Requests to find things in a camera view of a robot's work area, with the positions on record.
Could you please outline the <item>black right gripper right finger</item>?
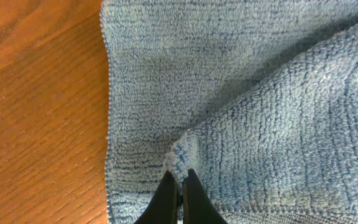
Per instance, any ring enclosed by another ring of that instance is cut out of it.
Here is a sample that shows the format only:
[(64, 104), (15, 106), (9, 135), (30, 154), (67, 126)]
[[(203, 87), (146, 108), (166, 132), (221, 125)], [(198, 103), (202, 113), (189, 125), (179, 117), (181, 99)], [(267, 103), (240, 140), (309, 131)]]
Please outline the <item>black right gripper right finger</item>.
[(188, 170), (182, 187), (184, 224), (227, 224), (213, 207), (193, 169)]

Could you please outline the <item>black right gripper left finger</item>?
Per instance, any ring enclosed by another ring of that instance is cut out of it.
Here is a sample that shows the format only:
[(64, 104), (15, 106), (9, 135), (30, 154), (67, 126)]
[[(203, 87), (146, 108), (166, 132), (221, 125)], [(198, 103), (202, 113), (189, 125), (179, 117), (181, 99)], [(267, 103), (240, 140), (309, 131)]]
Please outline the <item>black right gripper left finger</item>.
[(166, 171), (144, 213), (135, 224), (177, 224), (178, 186)]

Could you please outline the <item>blue microfibre cloth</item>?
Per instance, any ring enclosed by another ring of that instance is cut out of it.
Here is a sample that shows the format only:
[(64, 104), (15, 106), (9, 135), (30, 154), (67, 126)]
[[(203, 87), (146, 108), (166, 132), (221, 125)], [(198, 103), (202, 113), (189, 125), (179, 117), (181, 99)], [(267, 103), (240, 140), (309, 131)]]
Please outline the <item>blue microfibre cloth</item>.
[(103, 1), (109, 223), (193, 169), (228, 223), (358, 223), (358, 0)]

